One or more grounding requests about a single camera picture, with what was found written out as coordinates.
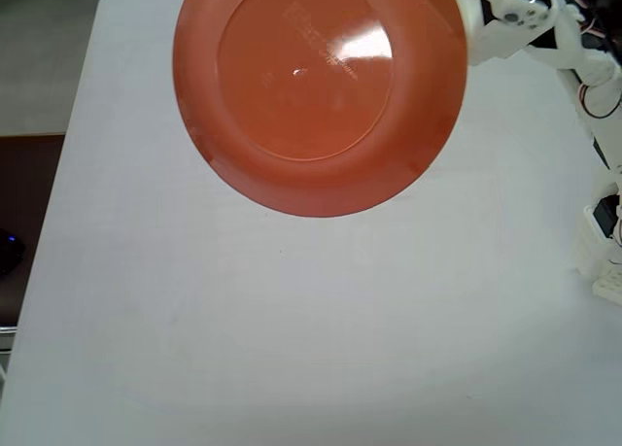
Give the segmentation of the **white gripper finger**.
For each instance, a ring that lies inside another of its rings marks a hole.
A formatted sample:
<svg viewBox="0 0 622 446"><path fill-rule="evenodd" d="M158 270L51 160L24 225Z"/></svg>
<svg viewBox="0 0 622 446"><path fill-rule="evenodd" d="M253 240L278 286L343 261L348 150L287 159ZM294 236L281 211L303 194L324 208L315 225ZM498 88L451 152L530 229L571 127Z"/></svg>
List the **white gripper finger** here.
<svg viewBox="0 0 622 446"><path fill-rule="evenodd" d="M547 18L547 5L539 0L487 0L494 17L518 27L538 28Z"/></svg>
<svg viewBox="0 0 622 446"><path fill-rule="evenodd" d="M456 0L456 2L466 35L468 63L477 66L484 60L478 44L479 34L483 28L481 0Z"/></svg>

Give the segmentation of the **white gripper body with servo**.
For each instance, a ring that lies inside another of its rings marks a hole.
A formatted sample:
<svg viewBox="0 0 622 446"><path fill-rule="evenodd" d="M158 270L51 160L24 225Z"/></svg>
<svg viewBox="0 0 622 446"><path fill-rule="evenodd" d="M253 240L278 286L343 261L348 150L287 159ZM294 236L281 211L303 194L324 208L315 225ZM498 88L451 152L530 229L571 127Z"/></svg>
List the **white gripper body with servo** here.
<svg viewBox="0 0 622 446"><path fill-rule="evenodd" d="M470 64L477 66L485 61L499 58L507 59L515 53L527 49L536 61L552 66L554 61L543 51L536 51L531 42L553 27L551 21L509 26L500 20L488 24L475 24L470 28Z"/></svg>

